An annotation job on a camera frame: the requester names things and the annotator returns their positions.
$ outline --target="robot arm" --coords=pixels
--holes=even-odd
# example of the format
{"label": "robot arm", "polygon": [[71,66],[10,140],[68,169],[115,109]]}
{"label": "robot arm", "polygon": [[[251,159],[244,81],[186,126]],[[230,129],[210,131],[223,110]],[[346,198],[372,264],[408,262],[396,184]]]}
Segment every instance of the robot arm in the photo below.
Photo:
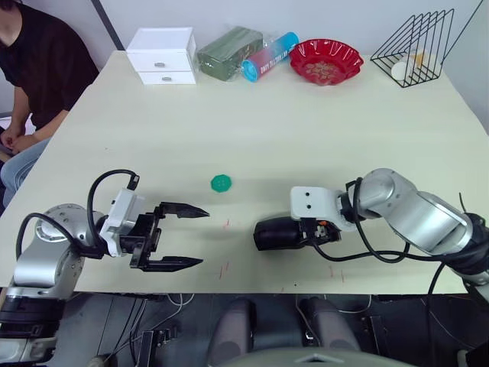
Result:
{"label": "robot arm", "polygon": [[[142,271],[179,271],[202,262],[179,256],[159,261],[149,258],[157,250],[160,219],[167,214],[179,218],[209,214],[183,203],[161,203],[152,213],[144,213],[143,202],[133,190],[122,189],[108,216],[92,214],[96,233],[90,229],[85,208],[76,204],[55,206],[44,214],[48,218],[38,220],[34,240],[18,257],[0,310],[0,365],[27,366],[51,358],[64,306],[75,289],[85,257],[132,254],[130,267]],[[70,240],[48,219],[62,226]]]}
{"label": "robot arm", "polygon": [[489,302],[489,229],[485,221],[475,214],[459,212],[435,195],[418,191],[395,171],[372,171],[363,180],[349,183],[346,192],[294,187],[290,202],[296,222],[282,218],[258,223],[254,239],[259,250],[338,241],[340,231],[357,229],[356,209],[359,220],[382,217],[403,241],[427,255],[440,257],[469,291],[476,291]]}

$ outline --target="wall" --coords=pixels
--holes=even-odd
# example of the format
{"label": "wall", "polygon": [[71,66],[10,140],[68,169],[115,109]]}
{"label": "wall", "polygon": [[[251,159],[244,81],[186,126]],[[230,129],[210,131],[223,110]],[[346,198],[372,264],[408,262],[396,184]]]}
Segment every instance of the wall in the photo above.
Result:
{"label": "wall", "polygon": [[446,59],[445,72],[489,134],[488,19],[485,1]]}
{"label": "wall", "polygon": [[[24,0],[24,3],[69,24],[83,39],[100,69],[115,50],[90,0]],[[12,103],[13,87],[0,72],[0,112],[11,111]]]}
{"label": "wall", "polygon": [[371,54],[412,14],[455,8],[453,34],[478,0],[101,0],[122,43],[127,46],[139,27],[195,29],[202,47],[230,24],[272,34],[295,31],[300,39],[327,37]]}

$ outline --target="black shirt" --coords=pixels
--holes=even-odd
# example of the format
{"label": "black shirt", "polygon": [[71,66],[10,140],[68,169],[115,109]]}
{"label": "black shirt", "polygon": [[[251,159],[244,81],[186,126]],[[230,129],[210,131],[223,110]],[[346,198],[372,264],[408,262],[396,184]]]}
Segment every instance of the black shirt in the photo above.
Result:
{"label": "black shirt", "polygon": [[42,11],[17,4],[22,29],[9,47],[0,42],[5,78],[29,97],[32,123],[42,128],[63,109],[70,111],[99,71],[70,26]]}

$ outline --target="table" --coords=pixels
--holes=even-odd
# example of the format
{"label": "table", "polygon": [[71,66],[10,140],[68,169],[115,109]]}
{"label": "table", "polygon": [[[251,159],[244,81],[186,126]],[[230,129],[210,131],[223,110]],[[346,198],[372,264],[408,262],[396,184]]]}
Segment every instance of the table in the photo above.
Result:
{"label": "table", "polygon": [[[332,264],[311,248],[258,252],[254,225],[287,214],[292,186],[343,188],[378,167],[457,207],[460,191],[470,211],[489,217],[487,157],[483,128],[445,74],[401,89],[366,62],[355,78],[319,87],[282,63],[257,83],[200,75],[195,86],[143,86],[125,53],[115,52],[0,219],[0,285],[14,270],[25,215],[59,203],[85,206],[97,176],[128,168],[141,176],[147,210],[174,201],[211,213],[162,221],[155,255],[204,262],[151,274],[130,269],[129,257],[87,259],[78,291],[423,294],[437,264],[372,258]],[[230,191],[211,190],[216,174],[233,179]],[[126,183],[127,177],[108,179],[95,208],[107,213]],[[364,226],[374,247],[402,249],[382,219]],[[29,229],[25,243],[33,234]],[[364,251],[355,232],[323,248],[331,255]],[[436,292],[461,291],[460,278],[445,270]]]}

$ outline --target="black wire rack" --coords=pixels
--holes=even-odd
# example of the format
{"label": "black wire rack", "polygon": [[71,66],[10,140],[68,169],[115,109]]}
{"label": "black wire rack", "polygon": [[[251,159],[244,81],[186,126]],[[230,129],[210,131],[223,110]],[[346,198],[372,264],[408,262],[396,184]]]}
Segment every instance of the black wire rack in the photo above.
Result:
{"label": "black wire rack", "polygon": [[454,11],[410,16],[371,61],[403,88],[438,79],[448,54]]}

